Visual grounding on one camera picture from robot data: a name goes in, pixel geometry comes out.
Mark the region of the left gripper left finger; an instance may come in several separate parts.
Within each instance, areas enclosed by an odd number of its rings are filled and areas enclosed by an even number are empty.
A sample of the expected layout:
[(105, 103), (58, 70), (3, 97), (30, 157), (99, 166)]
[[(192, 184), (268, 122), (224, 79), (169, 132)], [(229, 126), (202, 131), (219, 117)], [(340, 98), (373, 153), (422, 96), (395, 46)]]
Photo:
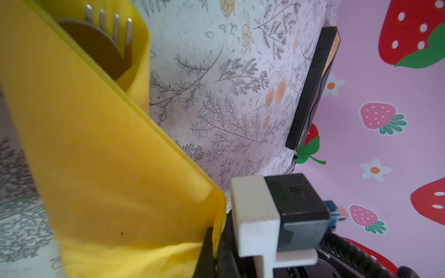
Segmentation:
[(205, 238), (202, 244), (197, 265), (194, 270), (193, 278), (215, 278), (216, 277), (216, 263), (213, 257), (213, 228), (207, 229)]

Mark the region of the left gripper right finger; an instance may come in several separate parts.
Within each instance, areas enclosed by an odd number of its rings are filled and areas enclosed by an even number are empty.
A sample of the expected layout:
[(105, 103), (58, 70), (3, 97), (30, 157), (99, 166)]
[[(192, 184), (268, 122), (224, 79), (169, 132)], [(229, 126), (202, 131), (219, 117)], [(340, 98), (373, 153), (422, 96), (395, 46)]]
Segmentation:
[(216, 258), (217, 278), (239, 278), (240, 273), (234, 254), (234, 234), (232, 212), (227, 214)]

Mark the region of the yellow paper napkin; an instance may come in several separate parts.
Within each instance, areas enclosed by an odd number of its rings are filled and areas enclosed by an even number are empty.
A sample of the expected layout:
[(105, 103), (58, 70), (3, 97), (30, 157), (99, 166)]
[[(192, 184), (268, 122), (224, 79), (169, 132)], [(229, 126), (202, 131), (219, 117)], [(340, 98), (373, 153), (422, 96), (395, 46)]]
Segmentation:
[(130, 1), (132, 64), (110, 77), (63, 30), (86, 1), (1, 2), (1, 87), (69, 278), (190, 278), (213, 260), (226, 196), (149, 117), (150, 33)]

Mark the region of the black handled spoon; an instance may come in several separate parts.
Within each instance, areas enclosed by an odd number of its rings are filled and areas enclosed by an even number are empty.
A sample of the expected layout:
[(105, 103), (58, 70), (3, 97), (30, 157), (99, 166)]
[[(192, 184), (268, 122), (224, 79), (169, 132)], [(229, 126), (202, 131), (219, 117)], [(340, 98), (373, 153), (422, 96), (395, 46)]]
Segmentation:
[(58, 23), (113, 80), (124, 74), (124, 58), (104, 31), (84, 20), (61, 19)]

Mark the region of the black handled fork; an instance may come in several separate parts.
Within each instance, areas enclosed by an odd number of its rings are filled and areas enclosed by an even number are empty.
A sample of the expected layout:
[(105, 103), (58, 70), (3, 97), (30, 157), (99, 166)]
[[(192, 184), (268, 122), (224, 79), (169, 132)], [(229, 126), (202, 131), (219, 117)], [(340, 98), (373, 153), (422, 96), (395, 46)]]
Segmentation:
[[(91, 5), (88, 3), (85, 5), (85, 21), (89, 23), (93, 23), (93, 10)], [(99, 24), (97, 27), (104, 31), (116, 44), (118, 50), (119, 50), (119, 32), (121, 29), (121, 18), (116, 13), (113, 15), (113, 21), (112, 21), (112, 33), (107, 33), (105, 30), (106, 25), (106, 15), (105, 10), (100, 9), (99, 10)], [(124, 54), (121, 54), (121, 56), (124, 58), (124, 65), (125, 65), (125, 71), (127, 71), (132, 66), (132, 43), (133, 43), (133, 29), (132, 29), (132, 19), (128, 18), (126, 20), (126, 27), (125, 27), (125, 51)]]

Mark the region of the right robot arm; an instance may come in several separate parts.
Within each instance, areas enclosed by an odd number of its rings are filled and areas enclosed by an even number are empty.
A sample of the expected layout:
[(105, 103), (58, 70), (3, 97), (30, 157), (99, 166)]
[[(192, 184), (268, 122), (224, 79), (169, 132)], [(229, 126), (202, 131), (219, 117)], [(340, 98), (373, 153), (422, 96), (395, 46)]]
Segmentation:
[(328, 232), (316, 249), (315, 265), (280, 268), (276, 278), (417, 278), (408, 266), (397, 267), (364, 246)]

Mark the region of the black box yellow label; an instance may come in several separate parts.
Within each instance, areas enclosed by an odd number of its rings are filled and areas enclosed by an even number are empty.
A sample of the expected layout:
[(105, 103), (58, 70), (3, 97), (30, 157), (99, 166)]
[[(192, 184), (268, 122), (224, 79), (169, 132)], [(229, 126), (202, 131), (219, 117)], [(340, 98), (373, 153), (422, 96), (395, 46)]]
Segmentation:
[(295, 151), (305, 143), (340, 43), (341, 37), (336, 26), (322, 28), (286, 148)]

